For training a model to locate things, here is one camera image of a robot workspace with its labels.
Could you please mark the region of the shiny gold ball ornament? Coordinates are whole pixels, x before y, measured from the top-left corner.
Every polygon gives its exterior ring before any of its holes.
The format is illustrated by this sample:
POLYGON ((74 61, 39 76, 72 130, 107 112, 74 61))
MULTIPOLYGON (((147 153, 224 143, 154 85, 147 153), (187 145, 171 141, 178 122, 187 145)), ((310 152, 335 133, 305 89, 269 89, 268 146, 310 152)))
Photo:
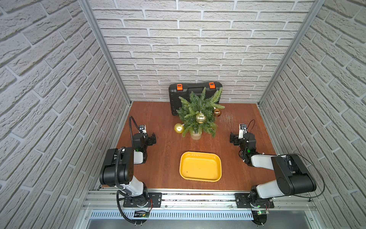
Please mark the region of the shiny gold ball ornament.
POLYGON ((203 124, 203 123, 205 123, 206 122, 206 116, 202 113, 202 112, 200 112, 200 113, 198 113, 197 115, 196 115, 196 117, 195 117, 195 119, 196 119, 196 122, 197 123, 199 123, 199 124, 203 124))

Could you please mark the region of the matte gold ball ornament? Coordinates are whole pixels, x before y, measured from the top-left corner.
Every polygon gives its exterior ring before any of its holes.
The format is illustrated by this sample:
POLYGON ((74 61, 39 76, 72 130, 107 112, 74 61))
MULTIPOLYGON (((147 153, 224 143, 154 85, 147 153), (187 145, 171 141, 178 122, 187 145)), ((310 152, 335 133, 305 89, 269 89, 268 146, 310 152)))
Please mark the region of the matte gold ball ornament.
POLYGON ((181 124, 181 123, 177 123, 174 125, 174 130, 176 133, 183 133, 183 131, 185 130, 185 125, 184 124, 181 124))

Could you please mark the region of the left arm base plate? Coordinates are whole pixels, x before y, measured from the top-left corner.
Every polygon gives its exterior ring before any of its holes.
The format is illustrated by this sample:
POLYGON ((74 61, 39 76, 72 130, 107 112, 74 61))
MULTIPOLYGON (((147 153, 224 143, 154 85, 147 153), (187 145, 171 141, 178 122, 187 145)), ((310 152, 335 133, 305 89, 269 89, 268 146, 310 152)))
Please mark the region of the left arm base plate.
POLYGON ((159 208, 162 203, 161 192, 148 192, 147 195, 143 194, 138 197, 127 198, 124 200, 124 208, 159 208))

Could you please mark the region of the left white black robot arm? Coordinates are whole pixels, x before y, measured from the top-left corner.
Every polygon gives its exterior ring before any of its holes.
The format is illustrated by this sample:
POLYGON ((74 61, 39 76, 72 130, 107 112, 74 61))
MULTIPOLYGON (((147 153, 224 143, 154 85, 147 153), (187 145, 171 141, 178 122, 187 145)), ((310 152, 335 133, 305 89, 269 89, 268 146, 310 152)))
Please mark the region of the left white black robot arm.
POLYGON ((125 207, 149 207, 153 201, 149 197, 147 186, 134 176, 134 165, 147 161, 147 147, 156 144, 156 135, 147 133, 133 135, 133 146, 113 148, 106 152, 99 174, 102 185, 118 188, 118 199, 124 200, 125 207))

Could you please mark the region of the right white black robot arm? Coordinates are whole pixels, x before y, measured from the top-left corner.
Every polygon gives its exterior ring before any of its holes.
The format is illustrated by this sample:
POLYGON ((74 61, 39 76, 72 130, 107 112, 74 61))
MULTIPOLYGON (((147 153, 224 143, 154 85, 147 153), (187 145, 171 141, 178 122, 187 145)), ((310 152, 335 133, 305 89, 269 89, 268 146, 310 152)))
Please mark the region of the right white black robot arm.
POLYGON ((275 180, 253 186, 246 197, 252 208, 272 207, 272 198, 313 192, 317 184, 297 154, 266 155, 256 151, 252 133, 230 134, 230 143, 240 147, 239 157, 250 167, 274 171, 275 180))

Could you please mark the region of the copper brown ball ornament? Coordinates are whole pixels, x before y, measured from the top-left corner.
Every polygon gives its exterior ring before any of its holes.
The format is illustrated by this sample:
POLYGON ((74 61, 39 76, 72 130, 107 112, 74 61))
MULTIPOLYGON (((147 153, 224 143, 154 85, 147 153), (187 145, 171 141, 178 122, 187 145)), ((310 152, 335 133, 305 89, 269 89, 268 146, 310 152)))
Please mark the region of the copper brown ball ornament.
POLYGON ((213 110, 213 115, 214 115, 215 117, 219 117, 219 116, 221 116, 221 114, 222 114, 221 109, 219 109, 219 108, 215 108, 215 109, 213 110))

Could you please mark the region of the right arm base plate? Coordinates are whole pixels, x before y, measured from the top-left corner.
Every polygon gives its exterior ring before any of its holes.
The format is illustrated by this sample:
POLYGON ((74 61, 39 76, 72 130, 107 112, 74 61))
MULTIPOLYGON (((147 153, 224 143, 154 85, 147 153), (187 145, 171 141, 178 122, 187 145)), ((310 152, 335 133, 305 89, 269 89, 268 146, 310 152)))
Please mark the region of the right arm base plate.
POLYGON ((272 209, 274 208, 274 203, 271 198, 260 198, 255 193, 235 193, 235 202, 238 209, 243 208, 264 208, 272 209))

